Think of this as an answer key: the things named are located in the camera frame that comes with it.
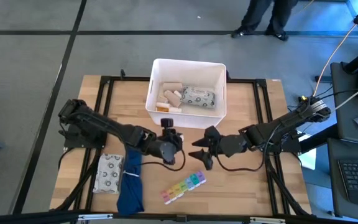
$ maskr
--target desk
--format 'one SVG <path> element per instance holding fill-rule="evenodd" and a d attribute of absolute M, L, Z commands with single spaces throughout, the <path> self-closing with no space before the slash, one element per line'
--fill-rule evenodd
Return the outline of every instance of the desk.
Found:
<path fill-rule="evenodd" d="M 357 75 L 347 74 L 342 69 L 340 63 L 331 64 L 331 76 L 333 78 L 334 92 L 357 88 Z M 335 106 L 341 104 L 353 94 L 354 92 L 346 92 L 335 95 Z M 358 97 L 355 97 L 336 111 L 337 124 L 326 128 L 300 143 L 302 151 L 308 151 L 309 149 L 325 144 L 327 138 L 358 142 L 358 125 L 353 121 L 353 119 L 357 117 Z"/>
<path fill-rule="evenodd" d="M 94 105 L 98 93 L 100 76 L 86 75 L 80 89 L 79 99 L 85 100 L 87 105 Z M 280 80 L 267 80 L 268 93 L 273 118 L 287 113 L 283 88 Z M 161 127 L 154 124 L 145 110 L 148 82 L 116 81 L 112 90 L 112 100 L 108 117 L 120 123 L 131 123 L 144 126 L 157 134 Z M 245 83 L 227 84 L 227 116 L 217 126 L 221 134 L 236 133 L 250 124 L 258 123 L 255 108 L 253 87 Z M 183 143 L 186 152 L 186 166 L 179 172 L 171 172 L 160 166 L 146 165 L 142 167 L 142 183 L 144 208 L 147 214 L 188 214 L 188 215 L 272 215 L 270 198 L 267 187 L 265 168 L 258 172 L 226 172 L 217 162 L 211 171 L 205 171 L 202 162 L 187 155 L 188 152 L 198 151 L 191 143 L 202 138 L 203 129 L 177 128 L 183 133 Z M 105 154 L 124 154 L 124 146 L 119 140 L 108 135 Z M 58 173 L 55 190 L 50 208 L 59 206 L 78 182 L 84 149 L 74 149 L 62 160 Z M 296 201 L 304 210 L 311 212 L 305 182 L 301 167 L 297 159 L 287 153 L 281 156 L 285 183 Z M 221 157 L 223 164 L 228 167 L 257 167 L 262 159 L 260 152 L 246 152 L 236 154 L 230 159 Z M 158 161 L 157 158 L 144 156 L 143 161 Z M 183 162 L 181 155 L 177 155 L 177 164 Z M 160 192 L 176 184 L 190 174 L 203 170 L 207 182 L 197 189 L 187 192 L 182 198 L 164 205 Z M 88 185 L 85 185 L 80 208 L 85 207 Z M 275 189 L 279 212 L 282 212 L 279 189 Z M 117 212 L 118 195 L 94 194 L 91 210 L 93 212 Z"/>
<path fill-rule="evenodd" d="M 345 186 L 337 163 L 338 159 L 358 159 L 358 144 L 329 138 L 328 154 L 334 213 L 358 219 L 358 205 L 347 200 Z"/>

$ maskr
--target floor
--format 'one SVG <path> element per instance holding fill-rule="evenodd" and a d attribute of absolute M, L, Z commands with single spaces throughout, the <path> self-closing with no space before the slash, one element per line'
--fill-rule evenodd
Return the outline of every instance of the floor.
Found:
<path fill-rule="evenodd" d="M 299 2 L 287 25 L 290 40 L 281 42 L 262 35 L 238 40 L 225 35 L 239 25 L 249 0 L 82 2 L 86 3 L 82 19 L 76 20 L 81 1 L 0 0 L 0 141 L 6 145 L 0 149 L 0 215 L 11 211 L 48 102 L 53 106 L 49 99 L 57 77 L 63 80 L 51 120 L 46 123 L 45 142 L 24 206 L 26 213 L 48 210 L 63 145 L 57 133 L 57 113 L 67 99 L 76 98 L 83 75 L 118 75 L 123 68 L 128 76 L 148 76 L 156 58 L 220 62 L 231 77 L 281 79 L 287 104 L 295 105 L 299 95 L 312 94 L 313 77 L 321 73 L 351 28 L 354 11 L 358 13 L 358 0 L 347 4 L 314 2 L 304 11 L 308 2 Z M 270 11 L 258 31 L 267 27 Z M 77 36 L 55 32 L 73 29 L 100 32 Z M 117 30 L 127 32 L 109 32 Z M 171 35 L 170 30 L 181 32 Z M 356 55 L 358 28 L 332 62 L 350 61 Z M 320 85 L 318 93 L 327 88 L 328 84 Z M 332 98 L 328 105 L 333 107 Z M 310 126 L 307 133 L 317 133 L 335 122 L 332 116 Z M 325 212 L 333 209 L 330 191 L 307 186 L 313 213 L 329 218 Z M 328 196 L 319 198 L 323 192 Z"/>

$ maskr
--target wooden tabletop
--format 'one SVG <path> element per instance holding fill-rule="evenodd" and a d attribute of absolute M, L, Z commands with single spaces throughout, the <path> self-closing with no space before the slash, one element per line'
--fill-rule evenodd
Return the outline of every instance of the wooden tabletop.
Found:
<path fill-rule="evenodd" d="M 79 99 L 85 100 L 91 108 L 96 101 L 100 81 L 99 75 L 85 75 L 80 89 Z M 287 113 L 287 104 L 284 98 L 283 87 L 280 80 L 267 80 L 268 93 L 272 108 L 273 118 Z M 122 124 L 133 124 L 148 128 L 158 135 L 161 127 L 154 124 L 145 110 L 145 101 L 148 82 L 118 81 L 114 82 L 112 101 L 108 117 Z M 103 111 L 104 101 L 99 111 Z M 264 113 L 264 121 L 267 120 L 262 90 L 260 98 Z M 235 134 L 238 129 L 251 124 L 257 124 L 254 92 L 251 84 L 228 83 L 227 84 L 227 115 L 217 126 L 221 134 Z M 193 147 L 191 143 L 203 137 L 203 129 L 177 128 L 183 133 L 185 141 L 183 149 L 186 152 L 186 166 L 179 172 L 166 170 L 161 166 L 146 165 L 142 167 L 143 203 L 145 213 L 174 213 L 197 215 L 271 215 L 269 190 L 265 168 L 258 172 L 227 172 L 223 170 L 214 158 L 214 167 L 206 171 L 203 163 L 187 155 L 188 152 L 199 151 L 199 147 Z M 50 208 L 59 206 L 66 196 L 77 184 L 83 162 L 84 149 L 74 149 L 62 160 L 58 173 L 55 190 Z M 119 140 L 108 135 L 105 154 L 124 155 L 124 146 Z M 291 154 L 281 153 L 282 167 L 285 184 L 296 201 L 307 212 L 311 212 L 305 182 L 298 160 Z M 222 163 L 229 168 L 251 167 L 256 168 L 262 160 L 261 152 L 245 152 L 236 154 L 231 158 L 219 157 Z M 177 163 L 174 167 L 181 166 L 183 158 L 176 155 Z M 144 156 L 143 162 L 159 161 L 160 159 Z M 183 197 L 169 205 L 164 205 L 160 196 L 161 191 L 179 183 L 184 178 L 202 170 L 206 176 L 206 183 L 186 192 Z M 81 208 L 85 207 L 88 184 L 83 191 Z M 276 186 L 276 196 L 279 212 L 282 212 L 282 203 L 279 190 Z M 94 194 L 92 211 L 117 212 L 116 202 L 119 195 Z"/>

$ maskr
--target patterned cloth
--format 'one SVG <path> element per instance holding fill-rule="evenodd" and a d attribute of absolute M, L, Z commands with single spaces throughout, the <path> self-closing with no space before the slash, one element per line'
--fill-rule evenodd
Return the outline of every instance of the patterned cloth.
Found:
<path fill-rule="evenodd" d="M 120 155 L 102 154 L 94 182 L 93 193 L 119 193 L 119 178 L 122 169 Z"/>
<path fill-rule="evenodd" d="M 185 86 L 180 101 L 205 108 L 215 108 L 215 93 L 203 88 Z"/>

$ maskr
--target blue towel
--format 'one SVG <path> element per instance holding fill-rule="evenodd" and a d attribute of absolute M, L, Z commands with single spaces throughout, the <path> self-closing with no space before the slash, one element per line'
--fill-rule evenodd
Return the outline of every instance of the blue towel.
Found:
<path fill-rule="evenodd" d="M 117 201 L 120 215 L 132 215 L 144 212 L 143 186 L 140 179 L 142 154 L 126 146 L 126 156 L 121 177 L 121 189 Z"/>

